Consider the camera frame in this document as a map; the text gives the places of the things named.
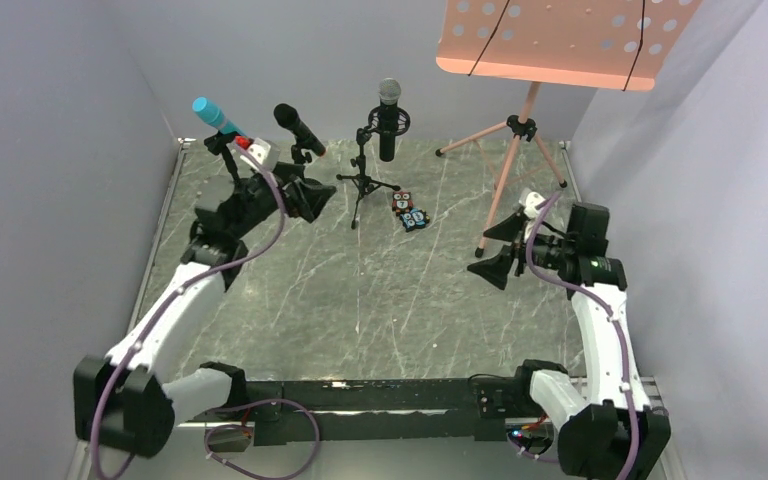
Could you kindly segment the black tripod shock-mount stand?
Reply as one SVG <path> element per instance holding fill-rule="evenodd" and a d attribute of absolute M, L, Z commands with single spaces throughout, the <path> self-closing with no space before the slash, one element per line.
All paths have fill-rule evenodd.
<path fill-rule="evenodd" d="M 370 141 L 374 134 L 379 135 L 378 111 L 379 106 L 372 109 L 368 114 L 367 124 L 358 128 L 356 131 L 355 141 L 358 145 L 359 153 L 356 157 L 350 159 L 350 164 L 352 167 L 356 167 L 358 169 L 358 173 L 355 175 L 336 175 L 336 179 L 338 181 L 351 181 L 357 188 L 355 207 L 350 224 L 350 228 L 352 230 L 356 230 L 358 227 L 358 209 L 360 202 L 364 198 L 368 197 L 370 194 L 381 187 L 389 188 L 392 191 L 399 191 L 401 189 L 400 185 L 390 184 L 373 179 L 370 175 L 367 174 L 366 171 L 367 158 L 365 155 L 365 145 Z M 409 114 L 404 109 L 399 107 L 399 127 L 396 133 L 396 138 L 405 134 L 410 128 L 410 124 L 411 120 Z"/>

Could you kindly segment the blue microphone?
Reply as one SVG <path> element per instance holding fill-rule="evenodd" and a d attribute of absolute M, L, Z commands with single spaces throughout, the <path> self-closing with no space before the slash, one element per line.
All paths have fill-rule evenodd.
<path fill-rule="evenodd" d="M 222 134 L 235 134 L 249 143 L 249 137 L 232 122 L 223 110 L 207 97 L 201 96 L 192 102 L 192 111 L 208 126 L 213 127 Z"/>

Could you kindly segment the pink music stand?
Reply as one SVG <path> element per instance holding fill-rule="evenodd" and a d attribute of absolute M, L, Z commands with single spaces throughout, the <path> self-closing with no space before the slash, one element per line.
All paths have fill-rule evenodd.
<path fill-rule="evenodd" d="M 449 1 L 436 64 L 443 71 L 529 82 L 514 123 L 544 84 L 650 91 L 699 7 L 687 0 Z"/>

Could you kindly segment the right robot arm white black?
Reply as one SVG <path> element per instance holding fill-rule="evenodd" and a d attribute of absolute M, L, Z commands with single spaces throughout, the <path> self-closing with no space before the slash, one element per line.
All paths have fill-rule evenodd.
<path fill-rule="evenodd" d="M 468 266 L 494 287 L 511 275 L 531 272 L 562 287 L 583 342 L 586 385 L 573 384 L 567 370 L 526 360 L 514 384 L 537 404 L 555 429 L 551 441 L 561 470 L 585 479 L 645 479 L 666 447 L 671 426 L 657 413 L 636 367 L 627 326 L 628 282 L 623 264 L 607 256 L 607 208 L 576 202 L 565 231 L 541 233 L 554 197 L 535 192 L 515 212 L 487 229 L 502 249 Z"/>

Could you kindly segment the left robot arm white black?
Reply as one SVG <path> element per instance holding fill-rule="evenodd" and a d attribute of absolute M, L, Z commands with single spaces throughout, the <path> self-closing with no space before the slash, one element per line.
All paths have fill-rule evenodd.
<path fill-rule="evenodd" d="M 193 338 L 242 266 L 266 252 L 265 247 L 249 251 L 244 236 L 272 214 L 281 222 L 312 223 L 335 193 L 335 186 L 305 177 L 303 166 L 283 162 L 247 178 L 214 176 L 204 182 L 189 243 L 164 293 L 104 356 L 88 355 L 74 370 L 76 434 L 93 453 L 108 447 L 151 458 L 174 427 L 248 403 L 243 369 L 207 362 L 171 380 L 171 358 Z"/>

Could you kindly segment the glitter black microphone silver head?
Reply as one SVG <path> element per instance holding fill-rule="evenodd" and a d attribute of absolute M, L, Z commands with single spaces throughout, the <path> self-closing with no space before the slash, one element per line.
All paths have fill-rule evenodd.
<path fill-rule="evenodd" d="M 393 78 L 385 78 L 379 84 L 379 137 L 380 154 L 383 162 L 390 162 L 395 157 L 396 133 L 399 127 L 398 100 L 401 86 Z"/>

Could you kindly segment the lower small colourful toy block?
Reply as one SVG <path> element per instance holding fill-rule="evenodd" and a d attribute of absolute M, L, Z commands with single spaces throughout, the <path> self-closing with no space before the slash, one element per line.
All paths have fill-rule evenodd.
<path fill-rule="evenodd" d="M 400 220 L 406 232 L 424 229 L 430 224 L 430 216 L 425 210 L 413 208 L 400 215 Z"/>

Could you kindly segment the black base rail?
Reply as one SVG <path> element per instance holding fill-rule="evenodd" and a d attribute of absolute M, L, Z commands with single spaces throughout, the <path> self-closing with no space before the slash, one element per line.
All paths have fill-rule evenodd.
<path fill-rule="evenodd" d="M 543 409 L 517 377 L 345 381 L 250 381 L 230 410 L 198 421 L 245 420 L 257 446 L 308 441 L 317 422 L 324 441 L 471 438 L 503 441 Z"/>

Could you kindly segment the black round-base mic stand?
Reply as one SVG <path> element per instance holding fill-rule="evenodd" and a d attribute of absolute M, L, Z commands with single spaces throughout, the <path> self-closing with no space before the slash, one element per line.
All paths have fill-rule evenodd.
<path fill-rule="evenodd" d="M 204 146 L 211 154 L 222 158 L 235 189 L 238 189 L 242 184 L 236 160 L 230 149 L 230 146 L 235 144 L 237 137 L 238 134 L 236 132 L 222 133 L 217 131 L 214 135 L 203 140 Z"/>
<path fill-rule="evenodd" d="M 313 162 L 312 152 L 298 143 L 291 146 L 290 152 L 292 161 L 295 165 L 306 166 Z"/>

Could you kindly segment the black microphone orange end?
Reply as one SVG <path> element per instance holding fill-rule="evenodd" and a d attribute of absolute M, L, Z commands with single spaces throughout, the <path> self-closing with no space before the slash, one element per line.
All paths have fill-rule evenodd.
<path fill-rule="evenodd" d="M 288 130 L 295 138 L 296 144 L 305 150 L 310 150 L 317 157 L 326 154 L 326 147 L 312 130 L 301 120 L 298 111 L 286 104 L 275 106 L 273 116 L 279 126 Z"/>

